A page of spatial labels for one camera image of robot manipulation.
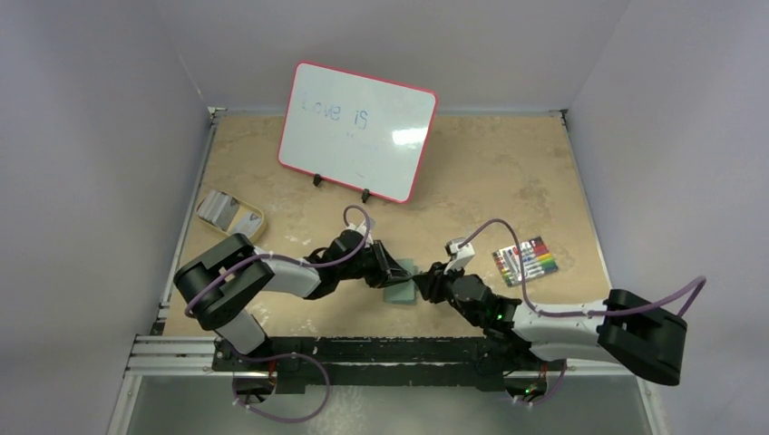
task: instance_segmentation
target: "white wall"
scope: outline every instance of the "white wall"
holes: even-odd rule
[[[150,0],[0,2],[0,432],[104,433],[207,133]]]
[[[679,434],[766,434],[769,3],[633,0],[569,126],[612,284],[687,315]]]
[[[159,0],[210,106],[284,111],[300,60],[435,90],[441,111],[569,106],[628,0]]]

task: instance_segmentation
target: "green eraser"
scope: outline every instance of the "green eraser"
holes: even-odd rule
[[[405,270],[414,270],[414,272],[416,272],[416,267],[414,267],[414,261],[412,258],[405,258],[395,261],[397,261],[398,265],[400,265],[400,267],[404,268]],[[416,304],[416,286],[414,285],[414,281],[411,280],[385,288],[383,295],[384,301],[388,304]]]

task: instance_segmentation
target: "marker set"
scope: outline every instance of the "marker set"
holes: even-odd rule
[[[508,287],[521,283],[521,270],[518,264],[518,248],[508,246],[492,253],[494,263],[500,270],[502,279]],[[521,260],[526,280],[539,278],[558,271],[555,259],[542,242],[542,237],[521,242]]]

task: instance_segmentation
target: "wooden table surface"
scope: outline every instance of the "wooden table surface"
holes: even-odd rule
[[[261,208],[268,227],[258,241],[267,250],[306,256],[344,229],[342,210],[360,204],[360,192],[312,178],[277,162],[283,117],[229,115],[221,120],[203,176],[198,202],[219,189]],[[573,304],[599,299],[609,286],[568,138],[555,117],[438,116],[423,155],[414,194],[406,204],[371,198],[365,208],[395,258],[413,258],[422,270],[447,260],[447,241],[468,236],[489,218],[503,218],[519,239],[542,236],[559,271],[534,280],[531,299]],[[361,218],[350,214],[353,222]],[[180,266],[216,245],[223,236],[196,217]],[[467,267],[495,293],[520,297],[509,288],[492,251],[512,245],[507,230],[492,225],[473,242]],[[387,304],[381,289],[345,281],[320,300],[261,293],[248,310],[270,335],[474,336],[448,304]],[[174,289],[164,335],[208,335],[183,315]]]

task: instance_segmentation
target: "whiteboard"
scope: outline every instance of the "whiteboard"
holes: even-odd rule
[[[437,102],[424,89],[302,62],[277,159],[323,180],[406,202]]]

